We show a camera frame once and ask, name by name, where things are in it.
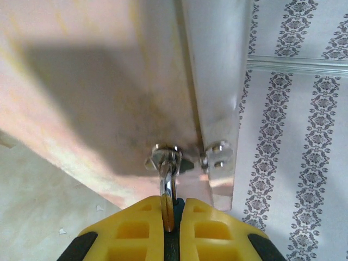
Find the patterned wallpaper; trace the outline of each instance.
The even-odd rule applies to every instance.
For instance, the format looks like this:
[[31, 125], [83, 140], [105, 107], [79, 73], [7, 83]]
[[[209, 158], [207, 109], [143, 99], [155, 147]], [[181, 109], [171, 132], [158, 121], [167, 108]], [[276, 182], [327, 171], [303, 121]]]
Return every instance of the patterned wallpaper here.
[[254, 0], [249, 55], [347, 59], [347, 1]]
[[[249, 55], [346, 61], [347, 0], [254, 0]], [[232, 215], [288, 261], [348, 260], [348, 78], [247, 70]]]
[[248, 70], [244, 83], [231, 214], [288, 261], [347, 260], [348, 78]]

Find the black rubber grip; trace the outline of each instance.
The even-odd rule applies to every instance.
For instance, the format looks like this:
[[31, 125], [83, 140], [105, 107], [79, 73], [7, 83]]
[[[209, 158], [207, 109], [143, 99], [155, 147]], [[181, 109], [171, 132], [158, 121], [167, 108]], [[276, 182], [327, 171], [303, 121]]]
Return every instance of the black rubber grip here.
[[83, 261], [97, 236], [96, 232], [88, 232], [76, 237], [57, 261]]
[[271, 240], [257, 234], [249, 234], [248, 238], [262, 261], [286, 261]]

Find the pink surface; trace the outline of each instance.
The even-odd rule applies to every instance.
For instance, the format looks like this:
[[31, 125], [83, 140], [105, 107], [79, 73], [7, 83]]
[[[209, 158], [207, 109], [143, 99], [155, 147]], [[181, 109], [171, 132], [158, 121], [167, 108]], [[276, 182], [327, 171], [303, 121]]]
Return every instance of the pink surface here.
[[[0, 128], [121, 208], [157, 195], [151, 147], [199, 140], [175, 6], [2, 0], [0, 12]], [[199, 173], [187, 179], [209, 195]]]

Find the damask pattern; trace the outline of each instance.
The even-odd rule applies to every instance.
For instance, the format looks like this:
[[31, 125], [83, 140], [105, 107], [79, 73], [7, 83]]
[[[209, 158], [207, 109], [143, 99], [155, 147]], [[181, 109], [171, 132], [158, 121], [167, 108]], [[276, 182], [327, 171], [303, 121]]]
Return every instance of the damask pattern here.
[[253, 179], [250, 180], [246, 199], [247, 208], [244, 210], [246, 215], [242, 220], [265, 231], [264, 220], [268, 219], [265, 215], [269, 211], [269, 201], [272, 199], [270, 193], [273, 191], [272, 182], [275, 180], [276, 163], [279, 154], [280, 137], [283, 135], [285, 120], [285, 110], [289, 102], [289, 93], [292, 80], [292, 73], [276, 73], [270, 78], [271, 86], [266, 97], [266, 109], [263, 113], [261, 136], [258, 138], [255, 155], [256, 161], [253, 163], [254, 171], [251, 173]]
[[340, 31], [334, 32], [335, 38], [331, 38], [329, 45], [325, 49], [327, 52], [322, 53], [322, 57], [325, 59], [337, 59], [342, 60], [348, 58], [348, 20], [340, 22], [337, 27]]
[[326, 184], [326, 174], [329, 163], [329, 146], [332, 141], [332, 126], [334, 125], [335, 111], [337, 106], [336, 98], [339, 84], [339, 77], [320, 77], [315, 76], [314, 98], [310, 103], [312, 108], [309, 110], [311, 115], [308, 117], [309, 126], [307, 127], [305, 153], [302, 154], [303, 163], [300, 172], [299, 190], [296, 193], [295, 203], [296, 211], [293, 212], [294, 223], [290, 233], [291, 245], [287, 255], [289, 260], [310, 261], [316, 258], [313, 252], [318, 248], [317, 237], [320, 232], [320, 215], [322, 210], [320, 206], [324, 204], [323, 194]]
[[301, 43], [305, 39], [305, 31], [309, 27], [309, 19], [313, 18], [313, 11], [318, 6], [313, 0], [292, 0], [290, 4], [285, 5], [285, 11], [288, 13], [283, 16], [280, 37], [275, 54], [278, 56], [294, 57], [299, 54]]
[[241, 95], [241, 101], [239, 103], [239, 127], [241, 125], [241, 119], [243, 119], [243, 113], [244, 113], [244, 109], [245, 106], [244, 104], [246, 103], [246, 96], [248, 96], [248, 89], [249, 89], [249, 82], [251, 80], [251, 72], [252, 70], [247, 70], [245, 72], [245, 79], [244, 79], [244, 88], [243, 88], [243, 93]]
[[258, 22], [256, 22], [258, 15], [256, 15], [256, 12], [259, 11], [259, 5], [256, 5], [256, 2], [258, 2], [259, 0], [254, 0], [254, 8], [252, 11], [252, 19], [251, 19], [251, 28], [250, 28], [250, 38], [249, 38], [249, 52], [248, 54], [253, 54], [255, 52], [255, 41], [256, 41], [256, 28], [257, 28], [257, 24]]

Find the yellow plastic housing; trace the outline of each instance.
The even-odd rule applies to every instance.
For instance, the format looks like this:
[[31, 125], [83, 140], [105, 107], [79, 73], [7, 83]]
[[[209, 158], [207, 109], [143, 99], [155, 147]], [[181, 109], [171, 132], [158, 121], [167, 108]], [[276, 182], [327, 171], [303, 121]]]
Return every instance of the yellow plastic housing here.
[[262, 261], [247, 235], [268, 238], [204, 202], [188, 198], [180, 226], [181, 261]]
[[148, 197], [84, 229], [98, 237], [84, 261], [163, 261], [160, 197]]
[[[160, 197], [148, 197], [83, 230], [98, 237], [84, 261], [163, 261]], [[247, 235], [262, 231], [204, 202], [186, 201], [180, 229], [181, 261], [262, 261]]]

